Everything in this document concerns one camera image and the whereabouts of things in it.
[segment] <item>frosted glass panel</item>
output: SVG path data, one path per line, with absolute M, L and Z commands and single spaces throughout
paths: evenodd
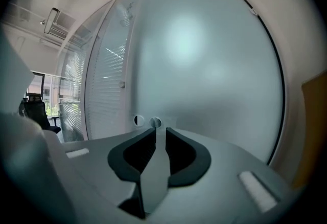
M 243 0 L 140 0 L 128 120 L 141 115 L 268 161 L 282 116 L 277 58 Z
M 60 81 L 53 80 L 59 84 L 57 100 L 59 104 L 59 118 L 61 131 L 65 142 L 84 140 L 82 132 L 81 113 L 81 86 L 84 63 L 87 52 L 91 49 L 92 38 L 96 36 L 96 27 L 103 16 L 108 4 L 104 5 L 91 15 L 72 35 L 58 59 L 57 74 Z
M 105 17 L 91 53 L 85 87 L 89 139 L 125 133 L 121 88 L 125 47 L 138 0 L 116 0 Z

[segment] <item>wall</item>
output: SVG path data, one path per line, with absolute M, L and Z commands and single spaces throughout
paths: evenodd
M 306 106 L 306 139 L 294 188 L 308 183 L 327 140 L 327 72 L 302 86 Z
M 59 47 L 37 36 L 3 25 L 11 47 L 26 66 L 36 72 L 54 74 L 57 68 Z
M 33 74 L 12 50 L 3 31 L 0 30 L 0 112 L 15 113 Z
M 127 122 L 141 115 L 148 127 L 158 116 L 162 128 L 227 141 L 267 163 L 281 124 L 282 80 L 271 41 L 248 5 L 140 0 L 137 7 Z
M 85 18 L 108 1 L 93 0 L 83 9 Z M 312 0 L 248 1 L 265 22 L 283 64 L 286 81 L 285 123 L 271 166 L 291 183 L 305 138 L 301 84 L 327 67 L 326 31 Z M 77 22 L 72 27 L 72 33 L 78 27 Z

